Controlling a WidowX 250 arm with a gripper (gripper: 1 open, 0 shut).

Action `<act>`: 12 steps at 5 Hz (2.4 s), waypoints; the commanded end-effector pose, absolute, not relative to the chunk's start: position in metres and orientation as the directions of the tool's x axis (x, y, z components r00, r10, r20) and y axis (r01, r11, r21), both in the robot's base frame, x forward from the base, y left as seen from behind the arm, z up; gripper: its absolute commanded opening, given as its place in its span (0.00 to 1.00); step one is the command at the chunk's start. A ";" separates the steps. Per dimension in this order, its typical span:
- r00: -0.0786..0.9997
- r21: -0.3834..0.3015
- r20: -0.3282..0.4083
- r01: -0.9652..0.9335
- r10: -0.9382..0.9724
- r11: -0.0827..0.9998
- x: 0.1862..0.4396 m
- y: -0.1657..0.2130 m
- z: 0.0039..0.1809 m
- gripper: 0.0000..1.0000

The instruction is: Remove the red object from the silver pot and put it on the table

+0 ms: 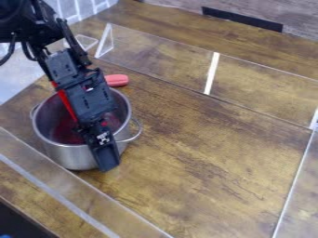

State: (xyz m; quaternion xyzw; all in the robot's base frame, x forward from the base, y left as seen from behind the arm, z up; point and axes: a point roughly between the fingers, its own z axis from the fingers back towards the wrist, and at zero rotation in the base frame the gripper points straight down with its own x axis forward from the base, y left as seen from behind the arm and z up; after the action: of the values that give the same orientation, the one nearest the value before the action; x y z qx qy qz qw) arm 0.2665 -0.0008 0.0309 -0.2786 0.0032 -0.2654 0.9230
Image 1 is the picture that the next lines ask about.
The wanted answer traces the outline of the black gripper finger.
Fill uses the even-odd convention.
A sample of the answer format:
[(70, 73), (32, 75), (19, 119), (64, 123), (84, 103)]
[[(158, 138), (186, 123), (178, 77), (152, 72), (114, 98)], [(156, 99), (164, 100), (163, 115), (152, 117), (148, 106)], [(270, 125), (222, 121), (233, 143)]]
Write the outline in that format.
[(98, 169), (107, 172), (120, 164), (115, 136), (107, 122), (96, 122), (82, 132), (82, 137), (98, 162)]

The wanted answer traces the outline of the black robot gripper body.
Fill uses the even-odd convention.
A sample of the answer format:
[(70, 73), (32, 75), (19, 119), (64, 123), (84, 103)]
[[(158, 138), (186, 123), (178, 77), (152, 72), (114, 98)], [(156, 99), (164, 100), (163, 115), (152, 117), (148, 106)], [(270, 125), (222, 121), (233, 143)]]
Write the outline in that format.
[(99, 121), (116, 108), (115, 99), (100, 68), (72, 72), (52, 70), (52, 83), (62, 102), (79, 125)]

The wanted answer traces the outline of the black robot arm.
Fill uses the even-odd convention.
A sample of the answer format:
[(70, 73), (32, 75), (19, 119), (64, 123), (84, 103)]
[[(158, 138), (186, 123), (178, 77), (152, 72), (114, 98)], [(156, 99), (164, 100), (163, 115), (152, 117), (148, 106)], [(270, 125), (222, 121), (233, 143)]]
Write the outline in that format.
[(92, 69), (88, 54), (44, 0), (0, 0), (0, 43), (23, 47), (40, 64), (48, 80), (78, 123), (76, 130), (106, 172), (119, 165), (119, 151), (104, 114), (116, 109), (103, 71)]

